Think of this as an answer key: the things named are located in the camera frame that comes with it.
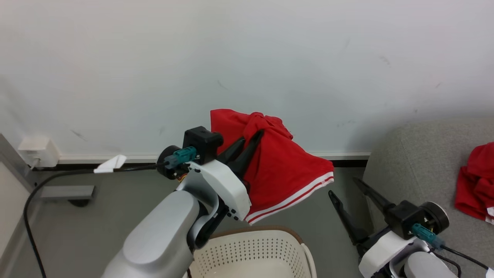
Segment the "grey metal partition frame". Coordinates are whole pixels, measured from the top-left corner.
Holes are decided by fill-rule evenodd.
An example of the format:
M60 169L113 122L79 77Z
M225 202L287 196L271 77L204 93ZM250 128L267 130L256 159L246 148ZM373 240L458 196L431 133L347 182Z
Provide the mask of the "grey metal partition frame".
M25 164L13 146L0 133L0 192L9 193L13 197L24 200L33 189L39 187L39 183L37 173ZM94 185L45 185L38 191L37 198L42 200L90 200L94 189Z

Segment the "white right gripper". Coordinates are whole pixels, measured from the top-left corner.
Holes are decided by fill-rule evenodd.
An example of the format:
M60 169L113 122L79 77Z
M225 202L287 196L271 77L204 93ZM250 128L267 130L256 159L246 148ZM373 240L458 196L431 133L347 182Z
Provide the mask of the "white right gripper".
M383 215L396 206L362 178L354 176L353 181ZM382 231L368 237L364 229L354 224L333 191L328 192L328 197L352 244L360 248L359 271L364 278L450 278L450 269L434 253L438 250L425 241L415 236L406 241L392 232L388 224ZM438 237L449 227L448 215L438 204L427 201L418 207L425 212L422 225Z

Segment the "grey fabric sofa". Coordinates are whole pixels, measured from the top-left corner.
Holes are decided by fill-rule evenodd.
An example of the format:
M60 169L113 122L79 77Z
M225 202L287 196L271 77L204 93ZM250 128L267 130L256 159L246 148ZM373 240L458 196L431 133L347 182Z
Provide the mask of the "grey fabric sofa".
M443 257L462 269L462 278L485 278L494 270L494 225L455 208L459 170L472 150L494 141L494 117L407 124L372 151L363 180L388 200L440 205L450 225L439 237Z

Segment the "beige perforated laundry basket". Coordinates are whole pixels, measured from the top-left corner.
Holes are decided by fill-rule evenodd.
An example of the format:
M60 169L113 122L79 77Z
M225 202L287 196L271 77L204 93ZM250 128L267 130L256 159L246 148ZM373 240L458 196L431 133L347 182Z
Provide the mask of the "beige perforated laundry basket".
M283 226L234 229L213 235L194 252L183 278L317 278L302 238Z

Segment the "white wall outlet box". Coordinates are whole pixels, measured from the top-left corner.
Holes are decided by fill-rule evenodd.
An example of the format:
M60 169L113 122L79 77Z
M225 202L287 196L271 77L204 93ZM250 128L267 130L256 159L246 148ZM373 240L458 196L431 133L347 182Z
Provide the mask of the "white wall outlet box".
M17 151L31 167L55 167L60 159L58 148L48 137L25 137Z

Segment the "red shorts with white stripes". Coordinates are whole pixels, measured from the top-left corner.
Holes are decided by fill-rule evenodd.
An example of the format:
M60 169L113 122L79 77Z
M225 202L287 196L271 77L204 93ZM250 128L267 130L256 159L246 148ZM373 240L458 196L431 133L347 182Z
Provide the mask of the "red shorts with white stripes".
M249 225L288 209L316 190L334 181L331 161L307 153L293 141L293 135L280 118L260 112L245 114L231 109L210 112L211 131L223 136L219 152L244 137L249 143L254 134L264 134L244 176L250 185Z

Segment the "red garment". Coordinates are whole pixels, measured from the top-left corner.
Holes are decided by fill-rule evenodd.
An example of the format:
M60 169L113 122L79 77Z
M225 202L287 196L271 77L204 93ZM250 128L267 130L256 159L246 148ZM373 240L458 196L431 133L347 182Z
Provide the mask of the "red garment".
M494 225L494 141L475 147L460 168L455 208Z

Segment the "white partition panel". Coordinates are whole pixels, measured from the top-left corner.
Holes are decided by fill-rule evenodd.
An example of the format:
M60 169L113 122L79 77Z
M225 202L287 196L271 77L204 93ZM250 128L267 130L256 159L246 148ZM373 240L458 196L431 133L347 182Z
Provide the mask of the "white partition panel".
M7 253L28 195L24 185L0 162L0 260Z

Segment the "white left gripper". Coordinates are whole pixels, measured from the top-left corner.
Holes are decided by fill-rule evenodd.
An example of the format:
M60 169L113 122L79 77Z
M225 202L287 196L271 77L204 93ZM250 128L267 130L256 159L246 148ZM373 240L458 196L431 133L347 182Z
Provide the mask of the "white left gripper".
M169 179L180 180L177 190L189 192L215 210L220 209L220 201L223 201L228 213L236 220L245 220L252 203L239 178L244 178L263 136L264 130L258 130L245 148L246 140L240 137L219 153L215 160L203 165L193 160L166 169L162 152L157 160L157 169Z

